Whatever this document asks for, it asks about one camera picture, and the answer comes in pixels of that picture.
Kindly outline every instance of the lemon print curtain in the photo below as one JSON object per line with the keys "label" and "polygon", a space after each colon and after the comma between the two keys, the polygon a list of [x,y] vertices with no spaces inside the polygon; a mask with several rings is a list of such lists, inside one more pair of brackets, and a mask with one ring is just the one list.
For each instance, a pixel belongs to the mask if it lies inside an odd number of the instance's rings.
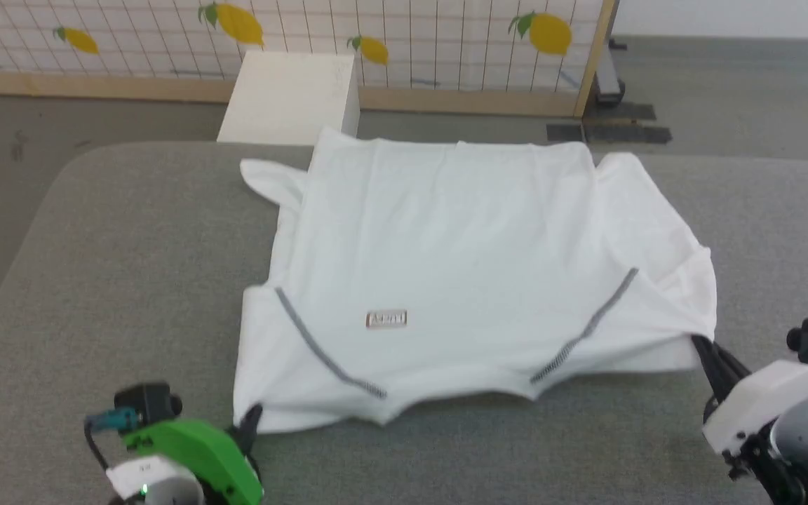
{"label": "lemon print curtain", "polygon": [[0,0],[0,70],[234,79],[355,54],[362,86],[576,93],[610,0]]}

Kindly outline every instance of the gray table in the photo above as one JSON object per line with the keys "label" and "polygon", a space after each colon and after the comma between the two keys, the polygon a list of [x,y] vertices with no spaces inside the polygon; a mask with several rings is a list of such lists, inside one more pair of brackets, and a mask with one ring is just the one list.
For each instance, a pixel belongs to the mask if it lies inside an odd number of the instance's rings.
{"label": "gray table", "polygon": [[[225,425],[241,291],[265,281],[276,208],[238,175],[305,149],[128,144],[65,167],[0,290],[0,504],[105,503],[81,419],[163,378]],[[808,316],[808,163],[645,157],[719,281],[718,338],[758,368]],[[590,377],[538,403],[478,396],[263,437],[269,503],[765,503],[699,432],[699,372]],[[115,437],[106,456],[121,457]]]}

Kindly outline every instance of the logo patch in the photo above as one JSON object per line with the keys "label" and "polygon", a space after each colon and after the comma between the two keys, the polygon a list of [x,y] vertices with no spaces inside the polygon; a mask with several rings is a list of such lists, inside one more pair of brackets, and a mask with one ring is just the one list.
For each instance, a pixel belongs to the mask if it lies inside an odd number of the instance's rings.
{"label": "logo patch", "polygon": [[403,328],[407,326],[406,310],[375,310],[366,314],[369,329]]}

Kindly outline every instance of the yellow lemon print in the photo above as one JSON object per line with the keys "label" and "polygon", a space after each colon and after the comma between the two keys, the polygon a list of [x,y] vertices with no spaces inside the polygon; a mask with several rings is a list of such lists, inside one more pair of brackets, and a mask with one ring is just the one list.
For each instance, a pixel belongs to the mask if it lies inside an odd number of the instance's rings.
{"label": "yellow lemon print", "polygon": [[572,42],[570,24],[557,16],[548,13],[536,14],[535,11],[525,16],[516,16],[510,21],[507,33],[510,33],[514,25],[520,39],[529,32],[529,41],[539,52],[564,55],[570,48]]}
{"label": "yellow lemon print", "polygon": [[349,43],[354,51],[360,49],[360,53],[366,60],[378,63],[379,65],[387,65],[389,63],[389,49],[385,48],[385,44],[378,41],[378,39],[358,35],[350,38],[347,43]]}
{"label": "yellow lemon print", "polygon": [[80,32],[79,29],[65,28],[59,26],[53,31],[55,37],[62,39],[62,41],[70,42],[78,51],[84,53],[99,54],[99,45],[96,44],[94,39],[86,32]]}
{"label": "yellow lemon print", "polygon": [[205,19],[214,28],[219,21],[224,32],[241,43],[264,45],[264,30],[257,22],[257,18],[247,10],[215,2],[210,6],[199,7],[198,22],[201,22],[202,14],[205,14]]}

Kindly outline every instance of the gray stitched stripe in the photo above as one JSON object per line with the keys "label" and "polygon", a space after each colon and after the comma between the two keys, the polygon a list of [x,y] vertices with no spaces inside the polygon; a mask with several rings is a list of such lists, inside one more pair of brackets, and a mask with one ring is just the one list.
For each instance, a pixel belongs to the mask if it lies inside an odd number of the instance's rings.
{"label": "gray stitched stripe", "polygon": [[327,354],[323,352],[323,349],[320,348],[320,344],[314,340],[314,336],[311,335],[311,332],[307,330],[307,326],[304,326],[304,321],[302,321],[301,317],[298,316],[298,313],[295,312],[295,308],[292,307],[292,302],[290,302],[285,293],[283,293],[282,288],[276,288],[276,295],[278,295],[279,303],[283,305],[285,313],[288,314],[289,319],[292,320],[292,323],[295,324],[295,328],[298,329],[298,333],[301,333],[301,337],[304,339],[307,347],[311,349],[311,352],[314,353],[317,359],[323,361],[326,368],[328,368],[336,377],[339,377],[340,381],[343,381],[345,384],[350,384],[351,386],[359,387],[381,400],[384,400],[385,397],[388,396],[388,393],[386,393],[381,387],[375,386],[375,384],[370,384],[365,380],[353,378],[345,373],[345,370],[341,370],[341,367],[337,365],[332,358],[328,357]]}
{"label": "gray stitched stripe", "polygon": [[532,384],[535,384],[539,380],[548,377],[551,372],[557,370],[557,368],[560,368],[560,365],[562,365],[563,362],[570,357],[570,353],[572,353],[575,346],[578,345],[578,342],[583,341],[594,333],[594,330],[597,328],[597,324],[603,319],[603,316],[606,316],[606,314],[610,312],[610,309],[616,306],[616,303],[619,303],[619,298],[622,298],[622,295],[624,295],[625,291],[628,290],[628,286],[631,284],[631,281],[634,281],[635,275],[638,275],[638,269],[631,269],[628,271],[628,274],[626,274],[625,278],[622,279],[622,284],[619,284],[616,292],[612,294],[610,299],[607,300],[605,304],[603,304],[603,307],[597,309],[594,316],[591,316],[591,319],[588,320],[588,323],[586,326],[584,326],[584,330],[581,331],[580,335],[567,342],[567,344],[564,345],[563,348],[561,348],[557,353],[557,356],[551,359],[551,362],[539,370],[537,374],[532,376]]}

